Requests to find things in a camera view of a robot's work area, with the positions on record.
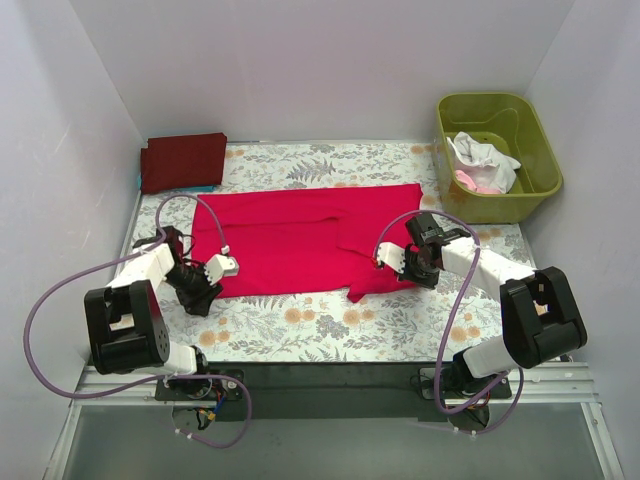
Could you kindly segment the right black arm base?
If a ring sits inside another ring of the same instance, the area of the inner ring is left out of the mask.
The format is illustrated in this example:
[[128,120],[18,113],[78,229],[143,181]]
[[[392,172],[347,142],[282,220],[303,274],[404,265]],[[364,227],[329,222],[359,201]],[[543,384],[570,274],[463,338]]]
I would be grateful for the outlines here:
[[[424,367],[418,370],[409,379],[409,384],[414,388],[419,396],[425,400],[435,399],[435,368]],[[479,393],[482,389],[496,378],[496,375],[485,377],[482,379],[456,380],[451,368],[444,367],[440,380],[440,397],[442,400],[460,399],[467,400]],[[486,399],[506,400],[512,396],[512,389],[508,380],[502,380],[489,393],[487,393],[482,401]]]

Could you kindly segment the bright red t-shirt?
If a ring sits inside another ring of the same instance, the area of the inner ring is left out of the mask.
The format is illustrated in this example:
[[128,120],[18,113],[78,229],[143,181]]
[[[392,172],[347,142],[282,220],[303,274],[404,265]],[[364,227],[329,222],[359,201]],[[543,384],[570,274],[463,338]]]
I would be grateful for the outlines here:
[[419,184],[210,194],[196,207],[192,257],[208,260],[222,244],[239,263],[223,279],[225,298],[344,289],[356,303],[368,294],[409,287],[373,262],[384,237],[410,237],[392,221],[418,208]]

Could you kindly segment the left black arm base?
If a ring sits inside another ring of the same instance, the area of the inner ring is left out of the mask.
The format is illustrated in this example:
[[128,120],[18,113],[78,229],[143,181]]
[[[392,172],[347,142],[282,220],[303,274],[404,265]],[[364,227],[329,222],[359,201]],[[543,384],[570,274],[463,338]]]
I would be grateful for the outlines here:
[[154,398],[158,401],[214,401],[225,398],[236,401],[243,398],[243,393],[238,385],[244,380],[244,371],[241,369],[214,369],[214,375],[224,375],[232,378],[232,381],[224,379],[199,379],[199,380],[160,380],[156,385]]

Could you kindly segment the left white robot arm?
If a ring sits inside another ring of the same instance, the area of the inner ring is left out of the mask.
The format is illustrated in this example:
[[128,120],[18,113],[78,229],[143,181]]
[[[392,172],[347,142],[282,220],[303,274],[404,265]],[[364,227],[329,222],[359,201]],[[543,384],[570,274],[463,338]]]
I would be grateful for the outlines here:
[[186,313],[205,317],[222,292],[221,281],[235,276],[239,264],[223,248],[208,261],[185,256],[183,234],[163,227],[153,237],[134,243],[135,258],[105,287],[84,297],[93,364],[103,374],[135,370],[179,375],[178,387],[193,400],[205,398],[213,386],[207,360],[195,346],[169,338],[157,299],[165,283],[175,291]]

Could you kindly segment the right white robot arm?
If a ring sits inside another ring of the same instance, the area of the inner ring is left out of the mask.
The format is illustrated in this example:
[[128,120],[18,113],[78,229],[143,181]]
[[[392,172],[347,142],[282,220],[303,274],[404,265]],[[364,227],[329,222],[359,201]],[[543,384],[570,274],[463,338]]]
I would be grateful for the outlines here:
[[428,289],[442,271],[500,305],[501,334],[456,353],[433,380],[442,392],[475,397],[498,375],[530,369],[582,348],[586,327],[569,281],[556,267],[534,269],[482,248],[463,228],[443,229],[430,213],[405,223],[411,242],[397,276]]

